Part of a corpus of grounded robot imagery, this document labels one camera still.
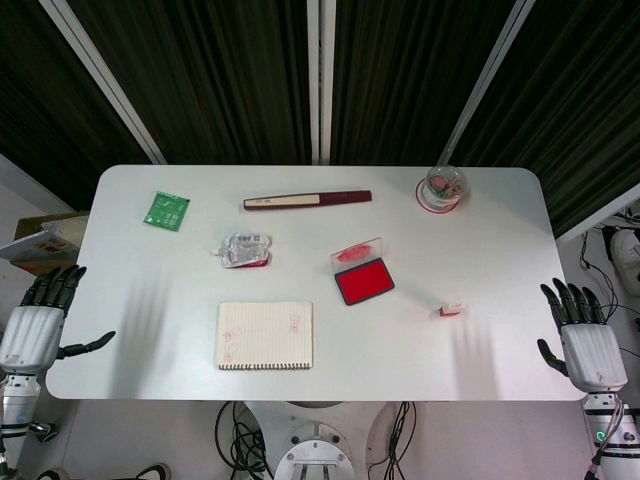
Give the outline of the white shoe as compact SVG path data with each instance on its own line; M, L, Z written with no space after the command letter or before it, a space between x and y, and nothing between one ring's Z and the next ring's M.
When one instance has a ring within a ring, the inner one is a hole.
M640 295L640 240L633 230L618 230L611 239L613 263L625 288Z

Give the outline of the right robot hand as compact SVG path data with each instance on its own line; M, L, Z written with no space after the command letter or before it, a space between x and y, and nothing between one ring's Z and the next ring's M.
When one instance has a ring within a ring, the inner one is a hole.
M547 341L538 339L543 360L584 393L620 391L628 377L615 332L607 323L598 298L587 287L564 284L557 278L552 283L542 284L540 289L549 305L564 357L555 356Z

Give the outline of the cardboard box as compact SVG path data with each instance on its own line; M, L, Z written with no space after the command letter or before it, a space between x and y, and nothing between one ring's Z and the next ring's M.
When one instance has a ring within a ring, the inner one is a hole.
M48 273L56 267L61 270L76 263L84 238L88 216L61 214L20 219L14 239L47 230L50 235L40 241L29 254L22 254L10 263L34 276Z

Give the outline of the green sachet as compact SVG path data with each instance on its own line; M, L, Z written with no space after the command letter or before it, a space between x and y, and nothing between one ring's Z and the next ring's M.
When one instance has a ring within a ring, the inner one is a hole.
M189 204L189 199L158 191L143 222L164 230L177 232Z

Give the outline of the silver red spout pouch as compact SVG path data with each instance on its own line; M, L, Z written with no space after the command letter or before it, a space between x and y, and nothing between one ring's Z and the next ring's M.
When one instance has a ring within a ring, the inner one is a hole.
M225 269L256 268L268 265L272 239L265 233L234 233L211 251Z

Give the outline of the clear round container red base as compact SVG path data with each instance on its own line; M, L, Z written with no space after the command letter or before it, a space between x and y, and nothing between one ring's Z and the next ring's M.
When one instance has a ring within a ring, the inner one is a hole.
M453 211L470 195L463 171L452 165L431 167L416 185L415 196L423 209L434 214Z

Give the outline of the spiral lined notebook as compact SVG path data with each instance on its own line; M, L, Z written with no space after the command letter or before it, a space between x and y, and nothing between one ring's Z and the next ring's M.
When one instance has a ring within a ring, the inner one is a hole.
M220 370L306 370L313 367L313 304L223 302L218 310Z

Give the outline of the white frame post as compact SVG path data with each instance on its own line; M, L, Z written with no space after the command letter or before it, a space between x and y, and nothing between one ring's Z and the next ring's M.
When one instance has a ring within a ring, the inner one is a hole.
M495 79L509 50L515 42L531 10L537 0L515 0L505 24L503 25L489 56L467 98L467 101L458 117L458 120L439 156L436 165L448 165L452 155L467 129L470 121L480 106L491 83Z
M38 0L148 160L166 165L160 147L67 0Z
M306 0L311 161L331 158L337 0Z

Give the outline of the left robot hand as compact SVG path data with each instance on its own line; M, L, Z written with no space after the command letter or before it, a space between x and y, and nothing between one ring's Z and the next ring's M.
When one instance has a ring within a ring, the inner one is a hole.
M13 309L0 340L0 370L11 375L37 375L57 360L103 348L116 335L109 331L87 344L61 346L65 321L76 289L86 273L77 264L36 277Z

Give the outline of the dark red folded fan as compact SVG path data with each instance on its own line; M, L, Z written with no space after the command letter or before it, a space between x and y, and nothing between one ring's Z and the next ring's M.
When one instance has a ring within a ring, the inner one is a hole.
M372 198L370 190L302 193L246 199L243 201L243 208L247 211L315 208L365 203L370 202Z

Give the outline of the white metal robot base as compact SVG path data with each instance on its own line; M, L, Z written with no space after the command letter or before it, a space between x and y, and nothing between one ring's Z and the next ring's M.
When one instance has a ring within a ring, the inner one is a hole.
M247 401L273 480L372 480L398 402Z

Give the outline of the black curtain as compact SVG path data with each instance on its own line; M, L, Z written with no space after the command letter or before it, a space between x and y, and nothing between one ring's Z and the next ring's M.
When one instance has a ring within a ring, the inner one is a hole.
M312 161L306 0L66 0L179 164ZM337 0L329 161L430 166L516 0ZM147 164L40 0L0 0L0 155L71 207ZM535 0L461 138L459 167L521 167L556 234L640 186L640 0Z

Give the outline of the red ink pad clear lid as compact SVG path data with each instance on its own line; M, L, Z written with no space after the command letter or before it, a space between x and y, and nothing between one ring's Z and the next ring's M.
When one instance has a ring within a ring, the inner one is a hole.
M389 292L395 283L383 260L380 237L330 255L333 276L343 302L356 305Z

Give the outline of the colourful book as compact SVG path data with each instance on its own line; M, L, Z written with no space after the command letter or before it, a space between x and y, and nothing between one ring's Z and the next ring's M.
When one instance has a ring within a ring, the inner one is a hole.
M54 254L70 253L76 246L56 234L58 222L46 222L36 233L0 247L0 258L9 261L32 260Z

